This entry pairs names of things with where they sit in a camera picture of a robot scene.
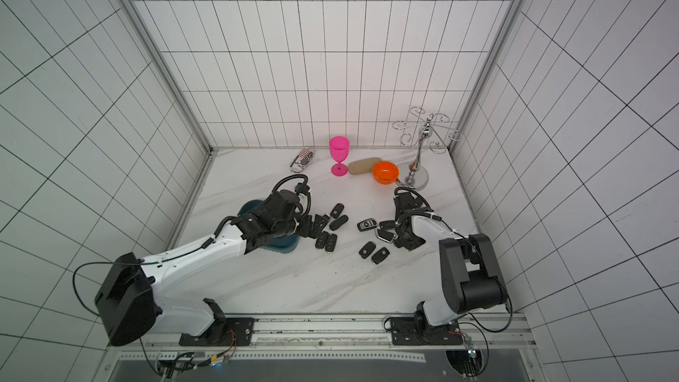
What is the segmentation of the black silver flip key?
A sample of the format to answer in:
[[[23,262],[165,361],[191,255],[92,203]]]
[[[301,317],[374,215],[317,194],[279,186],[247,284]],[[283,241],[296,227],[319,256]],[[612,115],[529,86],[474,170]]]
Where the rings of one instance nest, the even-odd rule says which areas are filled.
[[[398,238],[398,235],[390,230],[377,228],[375,230],[376,238],[382,242],[393,243]]]

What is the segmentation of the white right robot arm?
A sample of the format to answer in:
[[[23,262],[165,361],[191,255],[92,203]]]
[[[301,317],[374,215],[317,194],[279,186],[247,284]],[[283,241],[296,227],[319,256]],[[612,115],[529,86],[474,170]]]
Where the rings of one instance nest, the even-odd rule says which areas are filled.
[[[417,305],[419,332],[453,323],[478,309],[510,305],[509,292],[490,238],[463,235],[435,213],[414,189],[394,189],[395,245],[412,251],[427,242],[440,253],[441,290]]]

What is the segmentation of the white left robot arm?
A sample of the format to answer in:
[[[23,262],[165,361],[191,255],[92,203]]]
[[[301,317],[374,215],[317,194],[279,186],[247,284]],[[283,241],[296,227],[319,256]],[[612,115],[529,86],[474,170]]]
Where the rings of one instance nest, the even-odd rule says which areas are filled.
[[[274,190],[249,212],[222,219],[211,235],[145,258],[117,258],[94,299],[111,346],[146,334],[206,334],[220,318],[217,304],[207,297],[180,298],[173,294],[176,286],[292,235],[310,209],[307,187]]]

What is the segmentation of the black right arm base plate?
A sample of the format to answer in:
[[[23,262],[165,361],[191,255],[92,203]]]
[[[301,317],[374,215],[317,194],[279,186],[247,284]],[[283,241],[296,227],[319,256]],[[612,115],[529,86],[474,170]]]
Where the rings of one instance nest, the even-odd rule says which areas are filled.
[[[395,346],[460,346],[463,344],[462,334],[456,332],[457,326],[432,326],[422,318],[390,317],[385,321],[384,327],[391,334],[392,344]]]

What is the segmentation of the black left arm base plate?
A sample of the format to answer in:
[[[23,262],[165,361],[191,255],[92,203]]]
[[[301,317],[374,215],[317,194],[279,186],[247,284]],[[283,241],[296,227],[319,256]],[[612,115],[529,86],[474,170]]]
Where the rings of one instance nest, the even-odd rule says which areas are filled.
[[[217,348],[247,347],[254,332],[254,318],[218,318],[203,334],[180,336],[182,347]]]

